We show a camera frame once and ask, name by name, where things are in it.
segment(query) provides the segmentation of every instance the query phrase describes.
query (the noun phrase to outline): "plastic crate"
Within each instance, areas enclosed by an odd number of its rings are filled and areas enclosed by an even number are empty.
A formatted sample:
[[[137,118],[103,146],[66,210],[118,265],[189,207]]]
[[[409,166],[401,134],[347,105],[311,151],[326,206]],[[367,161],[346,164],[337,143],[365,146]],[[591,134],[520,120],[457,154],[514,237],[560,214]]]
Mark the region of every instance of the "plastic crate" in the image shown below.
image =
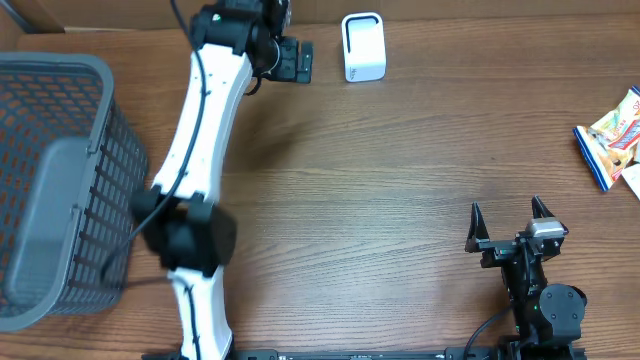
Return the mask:
[[[100,267],[128,240],[148,165],[113,91],[96,57],[0,53],[0,331],[120,298]],[[125,281],[127,258],[108,283]]]

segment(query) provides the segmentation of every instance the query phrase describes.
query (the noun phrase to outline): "snack bag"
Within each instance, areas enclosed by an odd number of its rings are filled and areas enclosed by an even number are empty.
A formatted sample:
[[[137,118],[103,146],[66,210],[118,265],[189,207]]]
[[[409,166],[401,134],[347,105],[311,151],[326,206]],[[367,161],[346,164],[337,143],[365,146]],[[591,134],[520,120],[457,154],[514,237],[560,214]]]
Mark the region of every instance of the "snack bag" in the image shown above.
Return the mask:
[[[640,161],[640,89],[632,87],[615,110],[573,133],[600,189],[608,191],[634,157]]]

